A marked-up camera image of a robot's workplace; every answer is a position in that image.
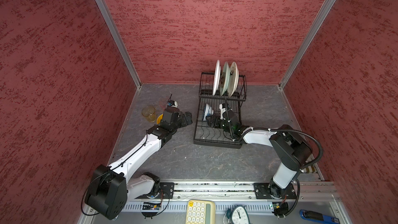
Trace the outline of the blue floral white bowl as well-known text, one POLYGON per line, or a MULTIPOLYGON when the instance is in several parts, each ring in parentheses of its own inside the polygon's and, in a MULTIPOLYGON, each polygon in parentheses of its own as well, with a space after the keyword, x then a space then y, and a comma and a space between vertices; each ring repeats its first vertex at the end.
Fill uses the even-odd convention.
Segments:
POLYGON ((206 118, 213 115, 214 114, 214 110, 212 109, 212 107, 206 103, 205 107, 204 107, 204 111, 203 111, 203 121, 206 121, 206 118))

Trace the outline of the yellow bowl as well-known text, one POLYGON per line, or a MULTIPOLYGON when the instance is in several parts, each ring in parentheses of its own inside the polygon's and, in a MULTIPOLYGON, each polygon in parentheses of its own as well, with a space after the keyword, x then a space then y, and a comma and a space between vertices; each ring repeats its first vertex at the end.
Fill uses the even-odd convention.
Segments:
POLYGON ((161 114, 158 118, 157 118, 157 124, 160 124, 161 120, 163 119, 163 114, 161 114))

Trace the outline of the amber drinking glass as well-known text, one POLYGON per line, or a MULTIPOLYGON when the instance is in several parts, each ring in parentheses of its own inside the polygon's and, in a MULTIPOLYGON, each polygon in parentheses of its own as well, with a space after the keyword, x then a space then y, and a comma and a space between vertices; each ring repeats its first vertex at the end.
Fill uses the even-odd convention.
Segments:
POLYGON ((148 122, 155 122, 157 120, 156 108, 153 105, 147 105, 142 109, 142 116, 148 122))

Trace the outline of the white plate blue rim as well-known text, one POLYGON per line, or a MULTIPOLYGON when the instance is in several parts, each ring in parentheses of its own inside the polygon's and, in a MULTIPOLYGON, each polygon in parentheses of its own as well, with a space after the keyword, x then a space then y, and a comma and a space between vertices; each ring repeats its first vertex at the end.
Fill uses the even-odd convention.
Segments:
POLYGON ((216 95, 217 90, 219 88, 220 76, 221 76, 221 65, 220 65, 220 60, 217 60, 215 73, 214 73, 213 89, 212 89, 212 95, 213 96, 216 95))

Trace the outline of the pink drinking glass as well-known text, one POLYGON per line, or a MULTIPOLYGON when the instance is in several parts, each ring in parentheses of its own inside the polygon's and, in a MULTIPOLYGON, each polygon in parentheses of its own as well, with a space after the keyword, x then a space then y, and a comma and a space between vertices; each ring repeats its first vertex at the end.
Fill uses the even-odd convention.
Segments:
POLYGON ((159 108, 161 109, 161 111, 164 111, 168 107, 169 99, 166 99, 166 98, 160 99, 158 101, 158 104, 159 104, 159 108))

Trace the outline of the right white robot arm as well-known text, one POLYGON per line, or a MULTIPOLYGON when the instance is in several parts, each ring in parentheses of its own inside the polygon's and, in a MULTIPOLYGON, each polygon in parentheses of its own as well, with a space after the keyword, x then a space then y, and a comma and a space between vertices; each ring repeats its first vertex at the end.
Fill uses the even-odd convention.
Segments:
POLYGON ((236 143, 259 144, 274 148, 281 160, 281 164, 269 182, 268 194, 275 199, 286 195, 286 189, 290 183, 307 167, 317 163, 319 157, 308 161, 313 150, 304 140, 307 134, 292 129, 289 125, 282 125, 277 129, 253 128, 241 124, 233 111, 227 111, 222 115, 205 114, 203 120, 213 128, 222 129, 229 133, 232 141, 236 143))

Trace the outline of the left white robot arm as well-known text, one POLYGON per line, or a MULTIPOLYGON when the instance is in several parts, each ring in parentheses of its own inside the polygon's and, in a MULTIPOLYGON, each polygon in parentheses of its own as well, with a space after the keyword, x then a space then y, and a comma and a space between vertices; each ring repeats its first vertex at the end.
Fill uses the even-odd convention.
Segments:
POLYGON ((192 114, 168 106, 159 124, 146 130, 143 139, 114 163, 98 166, 91 178, 81 202, 97 214, 112 220, 116 218, 129 200, 156 194, 159 178, 151 173, 129 182, 134 173, 155 152, 159 151, 179 128, 192 124, 192 114))

